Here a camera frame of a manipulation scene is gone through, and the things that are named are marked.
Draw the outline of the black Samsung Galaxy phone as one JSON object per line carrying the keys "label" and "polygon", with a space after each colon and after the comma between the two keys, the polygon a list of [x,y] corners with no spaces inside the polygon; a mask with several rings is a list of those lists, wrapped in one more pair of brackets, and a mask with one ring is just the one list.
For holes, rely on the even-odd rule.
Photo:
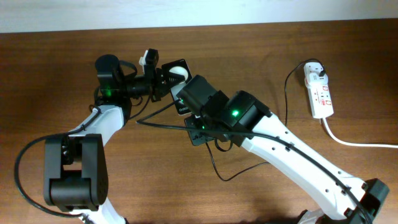
{"label": "black Samsung Galaxy phone", "polygon": [[[161,66],[165,75],[177,74],[184,76],[184,81],[180,82],[178,85],[170,88],[170,94],[173,98],[173,101],[178,100],[177,93],[192,79],[192,75],[190,73],[188,64],[185,59],[176,60],[170,63],[163,64]],[[187,106],[183,104],[182,101],[179,101],[175,104],[175,108],[177,110],[178,115],[183,116],[191,113]]]}

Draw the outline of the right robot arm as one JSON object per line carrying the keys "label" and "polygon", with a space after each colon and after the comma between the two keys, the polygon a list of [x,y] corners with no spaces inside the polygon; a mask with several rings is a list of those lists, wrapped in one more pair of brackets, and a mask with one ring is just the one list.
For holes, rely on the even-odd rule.
{"label": "right robot arm", "polygon": [[378,215],[389,193],[386,184],[363,181],[333,165],[250,93],[228,98],[197,75],[177,97],[215,139],[265,159],[311,196],[319,209],[303,211],[296,223],[372,223]]}

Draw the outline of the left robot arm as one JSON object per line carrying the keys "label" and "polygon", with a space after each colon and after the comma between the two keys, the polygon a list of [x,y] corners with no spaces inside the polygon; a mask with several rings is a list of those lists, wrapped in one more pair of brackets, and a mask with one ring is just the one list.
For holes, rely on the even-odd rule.
{"label": "left robot arm", "polygon": [[127,223],[108,198],[104,147],[111,136],[134,118],[132,99],[147,96],[160,101],[191,79],[184,59],[157,66],[158,51],[148,49],[140,58],[143,75],[134,64],[115,55],[95,62],[99,87],[91,114],[78,127],[45,141],[44,200],[68,217],[83,223]]}

